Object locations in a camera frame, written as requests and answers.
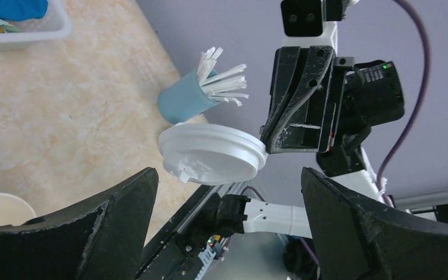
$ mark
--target cup of straws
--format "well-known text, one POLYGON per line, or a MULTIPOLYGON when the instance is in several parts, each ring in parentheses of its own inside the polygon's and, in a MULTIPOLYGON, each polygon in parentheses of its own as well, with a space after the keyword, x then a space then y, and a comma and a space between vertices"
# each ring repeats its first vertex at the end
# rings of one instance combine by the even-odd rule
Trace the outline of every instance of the cup of straws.
POLYGON ((247 94, 236 92, 247 86, 244 75, 234 76, 245 70, 245 64, 220 74, 214 70, 222 51, 221 48, 212 47, 202 52, 198 68, 159 95, 157 105, 168 122, 183 123, 221 102, 241 106, 239 98, 249 97, 247 94))

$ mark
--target cable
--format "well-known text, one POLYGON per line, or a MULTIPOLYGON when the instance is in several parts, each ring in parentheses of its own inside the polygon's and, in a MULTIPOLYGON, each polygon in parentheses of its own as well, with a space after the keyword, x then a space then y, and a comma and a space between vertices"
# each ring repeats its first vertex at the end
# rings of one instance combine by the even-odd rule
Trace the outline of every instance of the cable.
MULTIPOLYGON (((241 190, 241 195, 243 195, 247 190, 252 191, 261 201, 265 202, 264 197, 258 192, 258 190, 250 185, 244 187, 241 190)), ((308 252, 308 255, 310 255, 310 258, 317 264, 317 266, 319 265, 319 259, 317 258, 317 256, 313 253, 313 250, 310 248, 310 246, 308 246, 308 244, 306 243, 305 239, 300 237, 300 241, 303 244, 303 246, 305 247, 306 251, 308 252)))
MULTIPOLYGON (((428 87, 428 80, 430 77, 430 69, 432 65, 432 57, 431 57, 431 47, 430 47, 430 40, 428 38, 428 33, 426 31, 425 25, 423 23, 423 20, 418 15, 418 12, 415 10, 413 6, 411 6, 410 3, 408 3, 406 0, 394 0, 395 3, 401 6, 403 10, 406 11, 408 16, 410 16, 411 20, 415 23, 416 29, 418 29, 418 33, 420 35, 420 38, 422 40, 423 45, 423 78, 422 78, 422 84, 420 86, 420 91, 418 93, 418 98, 415 104, 415 108, 413 109, 413 113, 411 113, 411 116, 409 117, 408 123, 406 124, 406 127, 401 133, 401 136, 397 139, 396 143, 392 147, 391 151, 387 154, 386 158, 382 161, 382 164, 380 165, 379 172, 377 173, 377 188, 379 188, 380 191, 384 191, 384 186, 382 184, 382 177, 383 173, 389 164, 390 160, 393 158, 393 156, 396 154, 397 150, 401 146, 401 144, 404 142, 406 137, 411 131, 411 128, 415 124, 418 114, 420 112, 420 109, 422 108, 423 102, 425 100, 426 96, 426 90, 428 87)), ((382 193, 382 197, 384 198, 384 201, 387 205, 394 207, 394 204, 392 200, 387 196, 387 194, 382 193)))

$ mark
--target white plastic bin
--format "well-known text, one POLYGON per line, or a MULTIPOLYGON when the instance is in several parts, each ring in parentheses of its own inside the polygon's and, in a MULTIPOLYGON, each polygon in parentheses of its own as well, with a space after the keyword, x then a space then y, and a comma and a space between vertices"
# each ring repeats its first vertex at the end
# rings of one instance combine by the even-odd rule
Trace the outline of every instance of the white plastic bin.
POLYGON ((63 39, 73 29, 64 0, 49 0, 47 13, 42 19, 10 23, 22 32, 0 34, 0 51, 21 50, 34 42, 63 39))

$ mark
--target black cable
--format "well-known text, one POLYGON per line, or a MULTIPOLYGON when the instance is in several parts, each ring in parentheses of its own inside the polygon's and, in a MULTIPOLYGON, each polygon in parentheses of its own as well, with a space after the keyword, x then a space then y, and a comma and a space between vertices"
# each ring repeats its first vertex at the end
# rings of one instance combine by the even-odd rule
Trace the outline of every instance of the black cable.
MULTIPOLYGON (((425 25, 423 23, 423 20, 418 15, 418 12, 415 10, 415 8, 410 3, 408 3, 408 1, 394 0, 394 2, 397 3, 398 5, 400 5, 401 8, 403 8, 403 10, 406 11, 408 16, 410 16, 410 18, 415 23, 416 29, 418 29, 418 33, 422 40, 423 51, 424 51, 423 52, 423 58, 424 58, 423 59, 423 65, 424 65, 423 72, 424 73, 423 73, 423 78, 422 78, 422 84, 420 86, 420 91, 418 93, 418 98, 417 98, 417 101, 415 104, 415 108, 413 109, 413 112, 411 113, 411 116, 409 117, 408 123, 406 124, 406 127, 402 131, 401 136, 399 136, 399 138, 397 139, 397 141, 394 144, 391 151, 389 151, 386 158, 382 161, 382 164, 380 165, 379 172, 377 173, 377 187, 379 187, 379 189, 381 189, 381 190, 383 189, 382 177, 383 177, 383 173, 384 173, 387 165, 389 164, 389 162, 393 158, 393 156, 396 154, 397 150, 399 149, 401 144, 404 142, 404 140, 406 139, 408 134, 410 133, 411 128, 413 127, 413 125, 415 124, 415 122, 418 118, 418 114, 420 113, 420 109, 422 108, 422 105, 423 105, 423 102, 425 99, 426 90, 428 87, 428 81, 429 81, 429 77, 430 77, 431 65, 432 65, 430 40, 428 37, 428 33, 426 31, 425 25)), ((382 196, 387 205, 394 207, 392 200, 385 193, 382 196)))

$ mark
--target plastic container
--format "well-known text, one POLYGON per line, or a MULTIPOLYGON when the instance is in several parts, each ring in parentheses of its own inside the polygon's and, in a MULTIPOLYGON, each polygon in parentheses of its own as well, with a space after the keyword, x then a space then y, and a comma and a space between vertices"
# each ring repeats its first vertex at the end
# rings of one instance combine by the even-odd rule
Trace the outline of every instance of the plastic container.
MULTIPOLYGON (((217 72, 212 70, 209 78, 215 75, 217 72)), ((219 103, 202 90, 196 69, 163 91, 157 99, 160 114, 172 124, 184 123, 219 103)))
POLYGON ((22 32, 0 34, 0 51, 21 50, 38 41, 63 39, 73 30, 63 0, 49 0, 47 13, 42 19, 9 23, 22 32))
POLYGON ((209 186, 247 181, 265 166, 265 145, 216 124, 179 124, 159 136, 163 166, 180 181, 209 186))
POLYGON ((26 201, 0 192, 0 226, 19 226, 36 217, 35 211, 26 201))

